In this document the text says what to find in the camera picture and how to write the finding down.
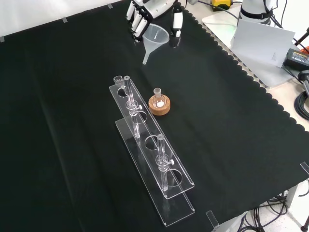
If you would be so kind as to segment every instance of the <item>power adapter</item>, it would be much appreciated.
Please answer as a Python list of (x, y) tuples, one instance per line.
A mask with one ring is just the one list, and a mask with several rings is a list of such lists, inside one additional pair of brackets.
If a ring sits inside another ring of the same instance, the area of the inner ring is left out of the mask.
[(309, 54), (301, 53), (290, 48), (283, 64), (298, 71), (309, 70)]

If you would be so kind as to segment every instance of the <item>clear funnel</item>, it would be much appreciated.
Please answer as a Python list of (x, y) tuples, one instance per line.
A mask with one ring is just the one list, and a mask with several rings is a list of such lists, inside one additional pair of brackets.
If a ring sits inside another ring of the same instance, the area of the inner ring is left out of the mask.
[(146, 50), (143, 64), (146, 64), (149, 54), (169, 41), (169, 33), (164, 28), (151, 23), (143, 34), (143, 41)]

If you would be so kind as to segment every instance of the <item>clear acrylic rack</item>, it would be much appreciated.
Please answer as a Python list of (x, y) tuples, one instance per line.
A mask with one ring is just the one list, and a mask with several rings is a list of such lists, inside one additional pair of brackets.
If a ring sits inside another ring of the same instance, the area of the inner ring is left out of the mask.
[(110, 91), (124, 118), (116, 126), (165, 226), (195, 212), (185, 192), (194, 183), (129, 76)]

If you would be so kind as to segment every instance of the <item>black tablecloth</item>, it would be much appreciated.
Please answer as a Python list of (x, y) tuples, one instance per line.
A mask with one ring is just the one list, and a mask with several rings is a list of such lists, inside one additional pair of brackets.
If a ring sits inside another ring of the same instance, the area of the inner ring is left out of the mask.
[[(188, 12), (180, 47), (142, 65), (123, 1), (7, 36), (0, 44), (2, 231), (210, 231), (307, 176), (302, 126)], [(170, 14), (155, 23), (169, 30)], [(114, 122), (109, 92), (129, 75), (195, 183), (196, 213), (165, 228)]]

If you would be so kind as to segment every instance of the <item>yellow device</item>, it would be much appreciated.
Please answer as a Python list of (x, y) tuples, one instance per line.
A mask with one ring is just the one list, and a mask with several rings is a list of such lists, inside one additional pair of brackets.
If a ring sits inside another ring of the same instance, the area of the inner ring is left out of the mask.
[[(211, 4), (228, 10), (231, 6), (231, 0), (211, 0)], [(212, 6), (212, 11), (220, 11), (220, 9)]]

